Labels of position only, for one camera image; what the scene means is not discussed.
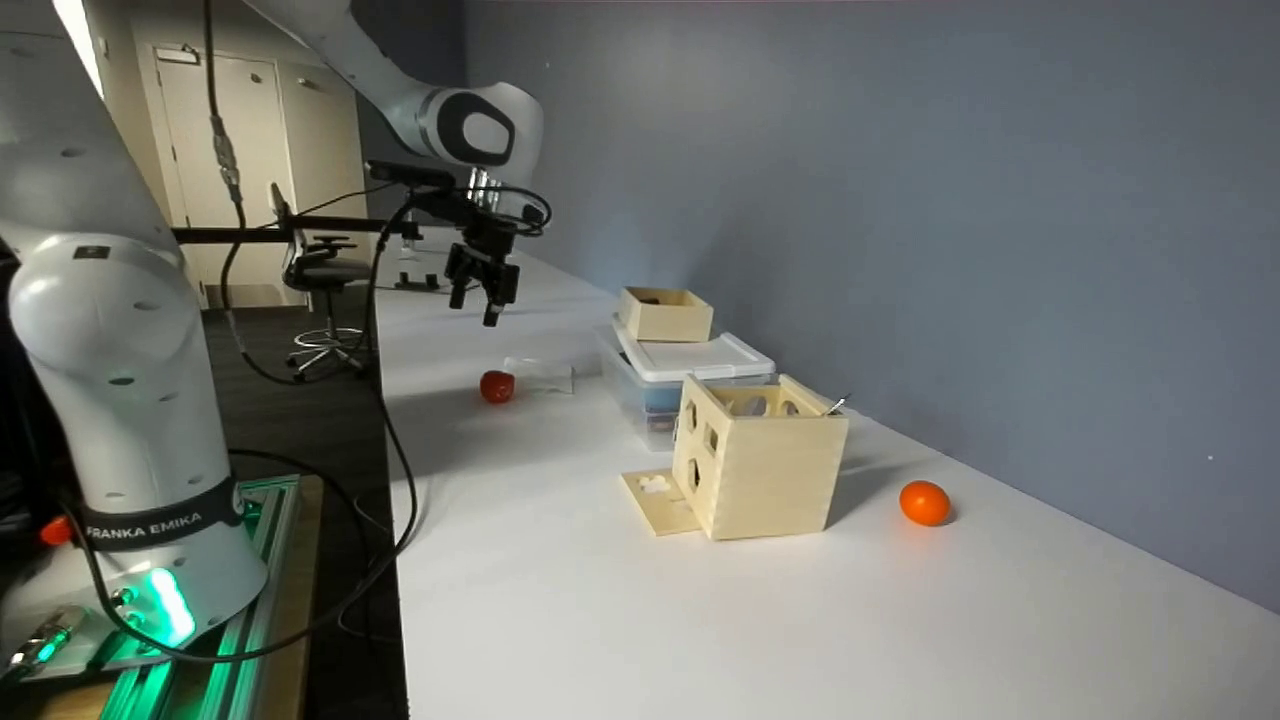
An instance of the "green light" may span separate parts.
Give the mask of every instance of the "green light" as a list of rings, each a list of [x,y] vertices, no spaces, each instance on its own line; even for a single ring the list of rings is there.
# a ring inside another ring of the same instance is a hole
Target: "green light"
[[[72,630],[50,630],[50,637],[43,641],[43,646],[37,652],[37,665],[56,660],[56,652],[60,652],[66,641],[72,641]]]
[[[169,646],[197,630],[193,609],[169,569],[153,569],[121,590],[126,623]]]

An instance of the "red ball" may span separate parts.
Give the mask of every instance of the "red ball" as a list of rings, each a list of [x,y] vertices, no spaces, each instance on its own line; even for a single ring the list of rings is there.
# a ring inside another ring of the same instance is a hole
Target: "red ball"
[[[482,370],[480,396],[482,396],[482,403],[507,403],[514,396],[514,375],[511,370]]]
[[[66,516],[50,516],[43,529],[40,529],[40,543],[43,548],[56,548],[56,543],[66,543],[74,536],[74,525]]]

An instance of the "floor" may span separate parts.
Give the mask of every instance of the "floor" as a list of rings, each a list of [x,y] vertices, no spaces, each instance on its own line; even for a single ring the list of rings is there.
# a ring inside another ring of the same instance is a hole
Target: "floor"
[[[277,383],[250,370],[247,356],[288,375],[292,330],[310,326],[306,313],[237,313],[237,330],[223,317],[203,317],[216,396],[232,449],[292,454],[336,477],[358,512],[386,518],[386,458],[375,406],[375,370],[327,370],[315,383]],[[277,471],[265,458],[237,458],[241,477]],[[354,532],[340,498],[322,498],[315,612],[344,601],[383,559],[375,536]],[[405,711],[399,673],[399,612],[397,577],[364,604],[352,604],[336,623],[306,642],[306,720],[390,720]]]

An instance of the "white table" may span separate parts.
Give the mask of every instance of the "white table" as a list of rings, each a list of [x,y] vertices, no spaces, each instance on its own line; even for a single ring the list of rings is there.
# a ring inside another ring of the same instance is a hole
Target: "white table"
[[[588,359],[611,313],[521,263],[501,326],[375,295],[383,396],[435,494],[399,554],[411,715],[1280,720],[1280,617],[865,416],[829,532],[656,538],[620,471],[662,454],[600,380],[475,398],[505,356]],[[913,477],[961,518],[901,518]]]

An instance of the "white container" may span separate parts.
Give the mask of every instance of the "white container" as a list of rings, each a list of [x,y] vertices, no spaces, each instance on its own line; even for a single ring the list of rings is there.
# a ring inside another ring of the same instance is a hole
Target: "white container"
[[[705,342],[636,342],[628,330],[614,330],[602,370],[649,433],[670,434],[683,380],[773,380],[776,366],[728,330]]]

